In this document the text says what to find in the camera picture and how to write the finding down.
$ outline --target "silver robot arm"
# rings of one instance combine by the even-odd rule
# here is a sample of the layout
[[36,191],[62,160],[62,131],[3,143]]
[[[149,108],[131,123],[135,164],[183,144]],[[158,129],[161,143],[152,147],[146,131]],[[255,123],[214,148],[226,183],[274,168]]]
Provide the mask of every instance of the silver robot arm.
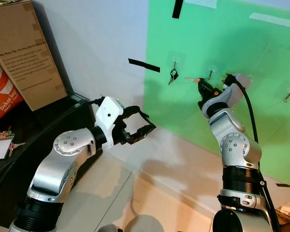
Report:
[[[228,77],[249,88],[250,81],[245,75]],[[209,119],[222,156],[223,189],[217,197],[222,210],[214,217],[213,232],[272,232],[268,199],[262,195],[266,183],[259,171],[261,148],[246,135],[243,123],[231,110],[243,96],[240,88],[233,82],[221,92],[201,78],[196,82],[202,96],[198,105]]]
[[[126,124],[123,119],[135,113],[140,113],[149,125],[131,135],[124,130]],[[54,140],[50,154],[36,170],[27,198],[17,206],[18,217],[9,231],[54,232],[79,167],[100,149],[110,149],[118,143],[133,144],[145,138],[154,128],[155,125],[138,106],[125,108],[114,98],[103,98],[94,128],[67,131]]]

